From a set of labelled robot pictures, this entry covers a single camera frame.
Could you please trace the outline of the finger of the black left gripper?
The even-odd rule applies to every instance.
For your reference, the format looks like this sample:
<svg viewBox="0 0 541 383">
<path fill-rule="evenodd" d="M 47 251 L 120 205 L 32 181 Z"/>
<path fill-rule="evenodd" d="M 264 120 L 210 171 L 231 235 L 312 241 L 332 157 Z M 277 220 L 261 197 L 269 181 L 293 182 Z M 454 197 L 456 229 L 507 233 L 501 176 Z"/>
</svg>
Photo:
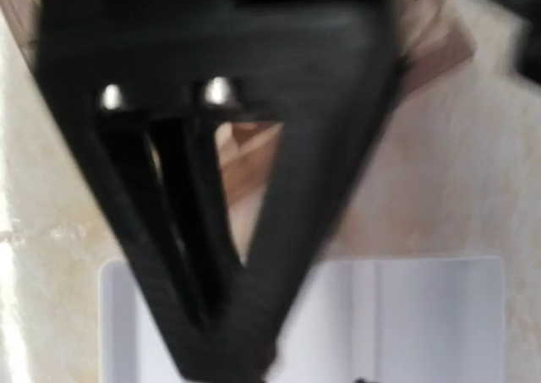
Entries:
<svg viewBox="0 0 541 383">
<path fill-rule="evenodd" d="M 224 327 L 243 267 L 229 230 L 216 123 L 70 112 L 58 125 L 180 374 L 263 380 L 270 343 L 243 345 Z"/>
<path fill-rule="evenodd" d="M 347 203 L 396 102 L 399 62 L 363 74 L 348 94 L 294 107 L 246 266 L 236 285 L 236 351 L 264 358 Z"/>
</svg>

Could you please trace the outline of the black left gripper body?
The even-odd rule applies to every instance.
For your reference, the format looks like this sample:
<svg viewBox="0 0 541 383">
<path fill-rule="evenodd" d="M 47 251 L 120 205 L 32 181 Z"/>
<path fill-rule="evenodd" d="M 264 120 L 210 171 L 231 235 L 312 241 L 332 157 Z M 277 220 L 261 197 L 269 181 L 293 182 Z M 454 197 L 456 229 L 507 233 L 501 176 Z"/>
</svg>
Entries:
<svg viewBox="0 0 541 383">
<path fill-rule="evenodd" d="M 41 0 L 36 79 L 57 113 L 367 116 L 400 61 L 388 0 Z"/>
</svg>

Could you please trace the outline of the wooden chess board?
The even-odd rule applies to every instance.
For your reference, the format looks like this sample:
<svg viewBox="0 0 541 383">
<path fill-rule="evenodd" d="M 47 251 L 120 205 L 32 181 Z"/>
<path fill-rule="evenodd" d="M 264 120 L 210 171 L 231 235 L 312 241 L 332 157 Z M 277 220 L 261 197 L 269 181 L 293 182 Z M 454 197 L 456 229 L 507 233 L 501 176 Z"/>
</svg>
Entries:
<svg viewBox="0 0 541 383">
<path fill-rule="evenodd" d="M 1 0 L 1 10 L 27 64 L 33 62 L 38 0 Z M 401 98 L 471 59 L 475 46 L 448 0 L 404 0 L 402 34 L 407 74 Z M 227 201 L 234 204 L 267 181 L 280 127 L 271 123 L 225 123 L 216 146 Z"/>
</svg>

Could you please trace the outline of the white plastic tray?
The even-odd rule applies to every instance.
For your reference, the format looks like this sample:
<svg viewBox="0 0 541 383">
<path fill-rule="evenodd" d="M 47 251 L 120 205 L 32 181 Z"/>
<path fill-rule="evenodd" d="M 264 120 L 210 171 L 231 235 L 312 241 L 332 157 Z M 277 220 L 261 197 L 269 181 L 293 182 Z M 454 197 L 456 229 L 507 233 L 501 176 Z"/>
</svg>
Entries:
<svg viewBox="0 0 541 383">
<path fill-rule="evenodd" d="M 313 268 L 265 372 L 214 382 L 500 382 L 500 259 L 329 260 Z"/>
</svg>

